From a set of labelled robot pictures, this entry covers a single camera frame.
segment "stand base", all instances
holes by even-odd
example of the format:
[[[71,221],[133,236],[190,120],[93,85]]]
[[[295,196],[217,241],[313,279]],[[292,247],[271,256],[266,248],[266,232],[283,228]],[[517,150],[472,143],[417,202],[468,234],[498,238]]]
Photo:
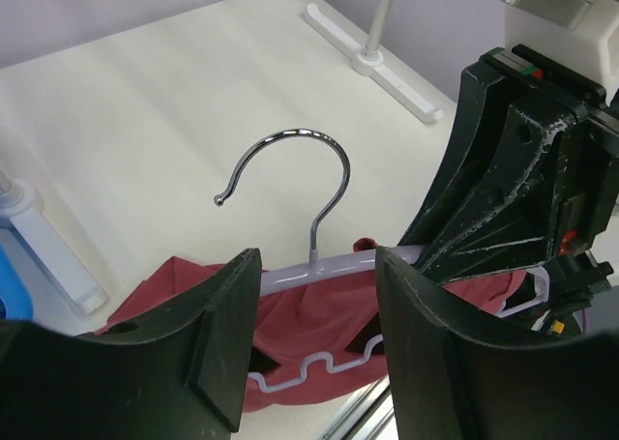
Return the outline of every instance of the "stand base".
[[[389,95],[425,124],[432,124],[443,117],[443,110],[424,98],[401,77],[384,64],[382,53],[373,52],[376,58],[369,58],[364,47],[320,12],[315,3],[310,3],[303,13],[303,19],[335,48],[352,62],[353,69],[374,79]]]

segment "white stand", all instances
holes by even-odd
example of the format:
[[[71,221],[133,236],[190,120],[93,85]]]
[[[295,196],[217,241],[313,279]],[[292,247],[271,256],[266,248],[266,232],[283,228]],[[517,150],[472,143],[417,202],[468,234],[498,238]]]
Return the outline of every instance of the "white stand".
[[[426,124],[443,117],[443,110],[424,98],[395,72],[384,64],[380,40],[385,28],[387,13],[393,0],[380,0],[365,46],[360,45],[331,19],[310,3],[303,13],[304,20],[335,48],[346,55],[357,73],[369,76],[406,109]]]
[[[0,172],[0,226],[14,229],[65,300],[90,314],[107,301],[107,293],[47,222],[42,209],[43,200],[34,187]]]

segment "white table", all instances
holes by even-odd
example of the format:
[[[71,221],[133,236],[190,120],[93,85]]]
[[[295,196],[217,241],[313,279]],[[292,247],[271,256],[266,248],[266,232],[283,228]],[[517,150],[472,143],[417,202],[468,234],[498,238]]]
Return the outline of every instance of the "white table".
[[[223,208],[212,201],[247,148],[286,128],[326,132],[351,160],[320,253],[350,252],[362,236],[397,243],[440,163],[454,104],[399,64],[446,111],[423,125],[305,24],[310,2],[363,38],[321,0],[228,0],[0,71],[0,164],[42,192],[44,215],[111,297],[80,317],[29,284],[46,325],[99,328],[172,255],[209,264],[259,247],[266,268],[306,261],[310,222],[341,175],[325,145],[271,147]],[[270,408],[244,417],[237,438],[311,439],[340,404]]]

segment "metal hook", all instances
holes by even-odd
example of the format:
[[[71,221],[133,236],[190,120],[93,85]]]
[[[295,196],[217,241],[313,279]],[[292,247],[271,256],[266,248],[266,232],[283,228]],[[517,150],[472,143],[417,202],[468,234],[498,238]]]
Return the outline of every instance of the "metal hook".
[[[225,188],[223,193],[215,196],[215,204],[217,206],[222,206],[223,202],[225,202],[225,200],[227,200],[232,193],[234,193],[236,186],[239,183],[239,179],[241,178],[241,173],[245,169],[245,166],[247,166],[248,162],[250,162],[255,155],[269,145],[290,137],[309,137],[326,143],[338,154],[343,167],[343,175],[341,177],[341,183],[339,183],[338,191],[329,203],[327,203],[327,205],[320,211],[320,213],[318,213],[316,219],[311,223],[311,230],[309,231],[309,263],[313,263],[318,257],[318,225],[341,200],[348,187],[348,182],[350,181],[350,160],[348,159],[348,156],[346,155],[346,152],[344,152],[343,148],[341,148],[341,146],[326,133],[312,131],[309,129],[290,129],[287,131],[273,133],[256,142],[247,152],[245,152],[239,162],[236,163],[234,171],[232,171],[232,176],[230,177],[230,182],[228,182],[228,187]]]

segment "maroon garment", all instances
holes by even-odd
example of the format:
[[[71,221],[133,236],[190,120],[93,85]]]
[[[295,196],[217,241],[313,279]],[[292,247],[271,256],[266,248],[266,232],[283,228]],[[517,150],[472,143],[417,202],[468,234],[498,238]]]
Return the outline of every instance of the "maroon garment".
[[[361,239],[353,249],[375,248],[372,239]],[[201,283],[221,267],[199,266],[177,257],[168,259],[109,317],[102,332]],[[524,272],[506,273],[453,282],[445,288],[478,308],[496,313],[520,287],[524,276]],[[299,377],[301,362],[320,351],[332,353],[336,365],[359,359],[363,349],[351,350],[351,342],[377,313],[374,271],[322,280],[261,298],[253,345],[272,360],[272,368],[264,373],[267,384],[273,386]],[[385,375],[385,356],[377,354],[363,366],[338,374],[328,373],[324,362],[313,363],[303,384],[273,394],[263,394],[257,382],[249,379],[244,411],[257,411],[270,404],[324,402]]]

